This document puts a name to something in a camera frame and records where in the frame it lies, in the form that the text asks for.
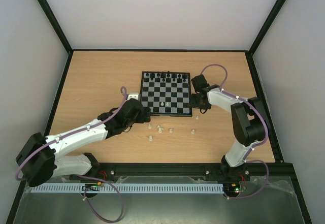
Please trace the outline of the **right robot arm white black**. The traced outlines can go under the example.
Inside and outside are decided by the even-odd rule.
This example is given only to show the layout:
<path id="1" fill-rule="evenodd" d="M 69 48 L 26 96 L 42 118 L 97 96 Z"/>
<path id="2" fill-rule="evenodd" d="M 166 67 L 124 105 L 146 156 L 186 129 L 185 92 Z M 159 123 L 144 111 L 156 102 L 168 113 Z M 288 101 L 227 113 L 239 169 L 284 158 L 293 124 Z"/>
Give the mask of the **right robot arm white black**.
<path id="1" fill-rule="evenodd" d="M 262 102 L 257 97 L 245 99 L 219 85 L 209 85 L 202 74 L 191 82 L 195 91 L 190 96 L 191 107 L 205 113 L 216 106 L 231 114 L 235 141 L 222 157 L 220 169 L 225 178 L 233 179 L 249 154 L 268 139 L 268 121 Z"/>

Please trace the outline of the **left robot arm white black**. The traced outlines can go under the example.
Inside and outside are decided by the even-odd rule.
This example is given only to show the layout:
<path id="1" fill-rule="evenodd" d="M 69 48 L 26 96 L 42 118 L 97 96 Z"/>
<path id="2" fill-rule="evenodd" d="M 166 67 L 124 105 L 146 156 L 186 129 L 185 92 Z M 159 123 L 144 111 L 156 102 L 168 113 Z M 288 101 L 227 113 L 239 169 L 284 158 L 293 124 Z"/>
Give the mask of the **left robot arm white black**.
<path id="1" fill-rule="evenodd" d="M 96 177 L 100 164 L 91 153 L 70 156 L 70 152 L 120 135 L 135 123 L 145 122 L 150 122 L 150 108 L 129 99 L 76 129 L 48 136 L 35 133 L 16 157 L 15 179 L 25 180 L 30 187 L 35 187 L 57 176 Z"/>

